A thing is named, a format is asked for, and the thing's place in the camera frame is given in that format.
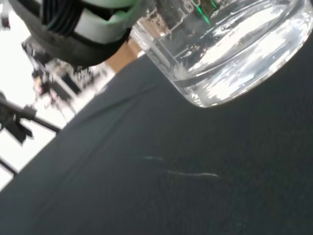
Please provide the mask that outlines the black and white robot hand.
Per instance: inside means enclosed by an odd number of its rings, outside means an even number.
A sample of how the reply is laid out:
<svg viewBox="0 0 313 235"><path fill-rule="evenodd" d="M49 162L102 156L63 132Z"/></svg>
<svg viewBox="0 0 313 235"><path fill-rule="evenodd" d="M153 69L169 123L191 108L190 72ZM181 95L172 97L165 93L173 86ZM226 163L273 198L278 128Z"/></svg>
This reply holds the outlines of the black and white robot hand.
<svg viewBox="0 0 313 235"><path fill-rule="evenodd" d="M77 66L112 57L145 14L149 0L11 0L34 40L51 56Z"/></svg>

